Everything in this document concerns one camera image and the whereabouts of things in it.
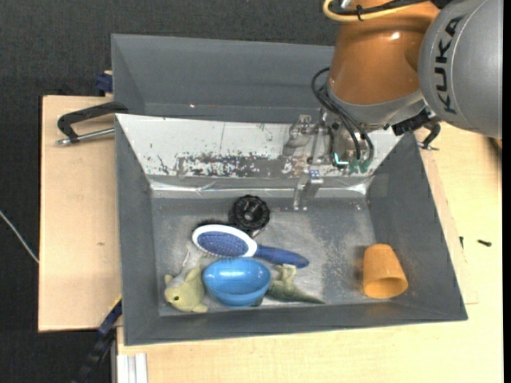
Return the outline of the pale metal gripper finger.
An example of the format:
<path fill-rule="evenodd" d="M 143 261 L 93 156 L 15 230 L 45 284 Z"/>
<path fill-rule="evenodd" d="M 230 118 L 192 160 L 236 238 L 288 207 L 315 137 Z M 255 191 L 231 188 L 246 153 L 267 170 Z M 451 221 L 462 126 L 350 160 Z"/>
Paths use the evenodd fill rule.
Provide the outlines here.
<path fill-rule="evenodd" d="M 306 210 L 309 200 L 314 199 L 318 190 L 323 186 L 324 179 L 319 169 L 308 169 L 298 179 L 293 199 L 295 211 Z"/>
<path fill-rule="evenodd" d="M 283 155 L 292 156 L 297 148 L 305 146 L 311 138 L 311 132 L 311 116 L 300 115 L 288 130 L 289 137 L 283 146 Z"/>

